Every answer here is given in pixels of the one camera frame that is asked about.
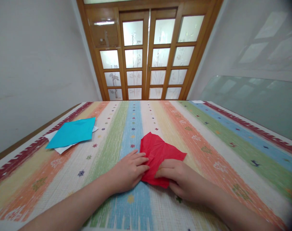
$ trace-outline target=red paper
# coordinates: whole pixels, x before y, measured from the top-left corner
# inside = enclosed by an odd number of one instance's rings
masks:
[[[159,185],[163,188],[168,188],[169,179],[155,178],[155,174],[159,169],[160,164],[165,159],[177,159],[183,161],[186,153],[180,152],[176,147],[165,143],[158,135],[148,133],[140,141],[140,152],[146,153],[145,157],[149,160],[145,163],[150,166],[150,169],[145,172],[142,181],[152,185]]]

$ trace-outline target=green stripe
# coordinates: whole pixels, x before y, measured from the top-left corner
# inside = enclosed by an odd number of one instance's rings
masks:
[[[106,131],[108,132],[108,135],[105,143],[100,145],[98,156],[91,167],[91,171],[87,176],[85,185],[109,171],[119,161],[122,135],[126,124],[128,106],[128,101],[123,101],[119,104],[119,108],[115,112],[111,125]],[[91,216],[90,226],[97,227],[98,224],[100,224],[100,227],[104,228],[109,211],[110,199],[106,200]]]
[[[279,165],[273,159],[265,155],[263,152],[252,146],[249,142],[243,140],[233,131],[223,126],[219,121],[207,115],[200,109],[196,108],[188,101],[179,101],[185,109],[187,109],[197,120],[203,123],[210,131],[219,137],[227,146],[230,143],[237,145],[231,149],[237,153],[256,173],[270,182],[270,186],[275,186],[278,191],[292,201],[292,173]],[[260,166],[256,167],[251,161],[257,161]]]

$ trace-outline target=door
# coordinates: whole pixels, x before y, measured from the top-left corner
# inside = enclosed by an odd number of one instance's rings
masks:
[[[186,99],[221,1],[149,2],[84,5],[103,100]]]
[[[198,7],[183,6],[151,11],[146,99],[183,100],[204,20]]]
[[[145,100],[149,10],[119,17],[126,99]]]

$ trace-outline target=forearm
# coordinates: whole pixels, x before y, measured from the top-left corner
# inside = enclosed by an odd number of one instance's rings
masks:
[[[102,175],[46,210],[21,230],[78,230],[112,194],[111,188]]]
[[[216,185],[212,187],[207,205],[221,217],[231,230],[277,229]]]

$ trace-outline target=colorful striped tablecloth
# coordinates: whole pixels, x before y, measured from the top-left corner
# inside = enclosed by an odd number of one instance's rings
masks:
[[[91,141],[59,155],[44,134],[96,117]],[[187,153],[184,162],[285,229],[292,214],[292,141],[212,102],[87,102],[0,161],[0,230],[17,230],[111,169],[147,133]],[[84,230],[227,230],[208,208],[140,182],[113,196]]]

